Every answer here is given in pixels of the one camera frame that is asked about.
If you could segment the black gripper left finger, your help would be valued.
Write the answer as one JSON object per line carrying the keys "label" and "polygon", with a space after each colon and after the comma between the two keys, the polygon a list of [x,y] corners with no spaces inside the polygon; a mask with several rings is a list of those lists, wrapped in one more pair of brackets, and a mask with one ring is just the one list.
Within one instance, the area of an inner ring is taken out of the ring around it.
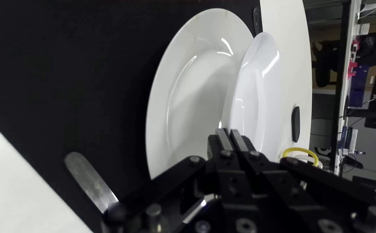
{"label": "black gripper left finger", "polygon": [[217,171],[227,171],[234,160],[234,149],[224,128],[208,137],[208,158]]}

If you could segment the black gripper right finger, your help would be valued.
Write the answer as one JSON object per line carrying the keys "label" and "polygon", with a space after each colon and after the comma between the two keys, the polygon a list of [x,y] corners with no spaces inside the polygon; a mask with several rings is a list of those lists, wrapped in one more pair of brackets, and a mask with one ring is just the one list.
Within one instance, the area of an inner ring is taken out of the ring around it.
{"label": "black gripper right finger", "polygon": [[262,152],[257,151],[253,147],[253,143],[247,136],[242,136],[238,129],[233,129],[230,132],[230,138],[235,149],[238,150],[240,165],[246,171],[249,171],[252,173],[260,173],[267,167],[269,160]]}

